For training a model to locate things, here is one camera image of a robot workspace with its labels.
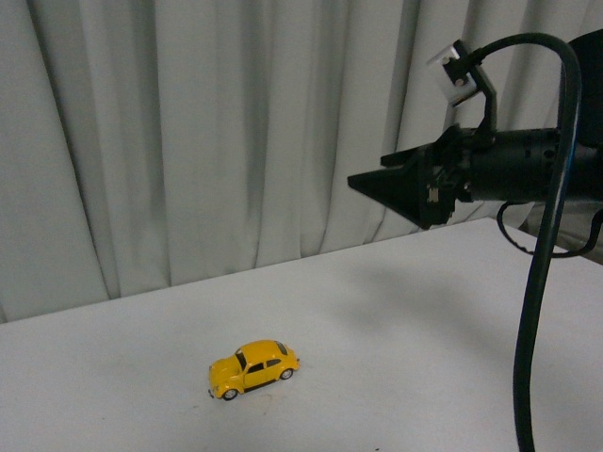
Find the yellow toy car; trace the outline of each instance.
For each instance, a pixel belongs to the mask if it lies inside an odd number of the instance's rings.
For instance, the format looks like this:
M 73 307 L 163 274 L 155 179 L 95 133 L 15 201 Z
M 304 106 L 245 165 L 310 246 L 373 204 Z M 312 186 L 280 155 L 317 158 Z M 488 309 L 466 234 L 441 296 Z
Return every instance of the yellow toy car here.
M 235 354 L 217 360 L 209 366 L 209 394 L 212 397 L 232 400 L 273 383 L 277 379 L 290 379 L 300 368 L 295 352 L 278 341 L 256 341 L 241 347 Z

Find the white table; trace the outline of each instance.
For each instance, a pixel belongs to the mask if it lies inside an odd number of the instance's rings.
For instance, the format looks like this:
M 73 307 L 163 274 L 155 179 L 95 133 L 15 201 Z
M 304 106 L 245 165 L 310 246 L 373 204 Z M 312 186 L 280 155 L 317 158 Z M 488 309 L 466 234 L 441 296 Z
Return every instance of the white table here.
M 0 450 L 516 450 L 529 265 L 485 219 L 2 325 Z M 539 450 L 603 449 L 602 277 L 552 265 Z M 207 367 L 261 338 L 301 370 L 210 398 Z

